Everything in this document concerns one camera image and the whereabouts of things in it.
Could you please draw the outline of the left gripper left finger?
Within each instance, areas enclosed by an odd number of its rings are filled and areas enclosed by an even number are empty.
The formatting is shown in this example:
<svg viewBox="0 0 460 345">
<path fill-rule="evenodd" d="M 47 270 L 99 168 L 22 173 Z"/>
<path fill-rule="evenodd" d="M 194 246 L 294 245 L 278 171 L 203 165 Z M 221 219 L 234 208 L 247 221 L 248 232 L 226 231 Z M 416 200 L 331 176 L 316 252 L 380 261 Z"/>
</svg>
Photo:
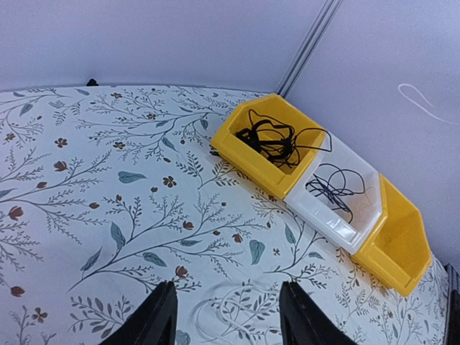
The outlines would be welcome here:
<svg viewBox="0 0 460 345">
<path fill-rule="evenodd" d="M 103 345 L 174 344 L 178 298 L 173 282 L 161 282 Z"/>
</svg>

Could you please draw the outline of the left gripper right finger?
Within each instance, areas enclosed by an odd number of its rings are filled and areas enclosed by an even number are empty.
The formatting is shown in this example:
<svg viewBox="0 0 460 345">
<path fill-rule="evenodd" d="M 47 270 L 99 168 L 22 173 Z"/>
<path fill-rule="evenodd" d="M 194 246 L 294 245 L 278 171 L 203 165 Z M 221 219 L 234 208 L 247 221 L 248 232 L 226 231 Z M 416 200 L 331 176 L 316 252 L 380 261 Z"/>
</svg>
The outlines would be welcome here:
<svg viewBox="0 0 460 345">
<path fill-rule="evenodd" d="M 284 345 L 355 345 L 296 282 L 283 282 L 279 296 Z"/>
</svg>

